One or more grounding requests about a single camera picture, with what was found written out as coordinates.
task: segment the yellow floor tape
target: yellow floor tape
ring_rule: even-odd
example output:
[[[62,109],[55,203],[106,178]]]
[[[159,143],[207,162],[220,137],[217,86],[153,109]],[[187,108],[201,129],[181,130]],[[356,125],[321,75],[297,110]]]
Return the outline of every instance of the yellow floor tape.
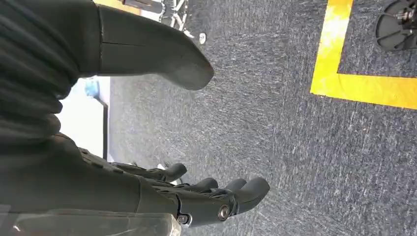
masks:
[[[311,93],[417,109],[417,79],[338,74],[353,0],[328,0]]]

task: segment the gray carpet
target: gray carpet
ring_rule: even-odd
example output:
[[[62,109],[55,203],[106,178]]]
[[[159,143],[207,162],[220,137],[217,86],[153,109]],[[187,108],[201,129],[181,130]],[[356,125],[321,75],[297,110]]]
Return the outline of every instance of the gray carpet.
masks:
[[[356,1],[340,71],[415,76],[414,53],[374,46],[390,1]],[[417,112],[309,93],[325,0],[191,0],[216,70],[203,90],[112,80],[111,154],[185,180],[265,177],[256,210],[188,236],[417,235]]]

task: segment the metal screw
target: metal screw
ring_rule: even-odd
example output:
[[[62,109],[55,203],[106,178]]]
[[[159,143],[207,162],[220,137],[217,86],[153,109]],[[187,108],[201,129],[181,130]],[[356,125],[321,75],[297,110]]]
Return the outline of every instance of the metal screw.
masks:
[[[177,219],[178,223],[180,224],[186,224],[188,222],[188,216],[187,215],[179,215]]]
[[[223,205],[219,210],[218,216],[221,221],[224,221],[229,217],[229,214],[230,214],[229,207],[227,205]]]

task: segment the blue object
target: blue object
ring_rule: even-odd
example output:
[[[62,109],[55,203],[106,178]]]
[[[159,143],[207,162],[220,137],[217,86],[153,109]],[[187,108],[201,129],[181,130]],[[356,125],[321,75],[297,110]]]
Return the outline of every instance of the blue object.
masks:
[[[88,97],[99,98],[100,86],[97,80],[88,80],[85,87],[86,95]]]

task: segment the robotic hand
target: robotic hand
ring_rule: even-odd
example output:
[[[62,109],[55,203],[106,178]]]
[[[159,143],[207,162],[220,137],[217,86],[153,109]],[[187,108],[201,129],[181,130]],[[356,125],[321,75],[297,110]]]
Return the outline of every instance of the robotic hand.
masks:
[[[59,133],[54,114],[78,78],[149,73],[193,90],[214,75],[186,35],[158,22],[90,0],[0,0],[0,235],[21,235],[19,214],[59,209],[167,213],[200,226],[265,197],[262,178],[223,189],[211,178],[173,186],[186,172],[181,164],[110,164]]]

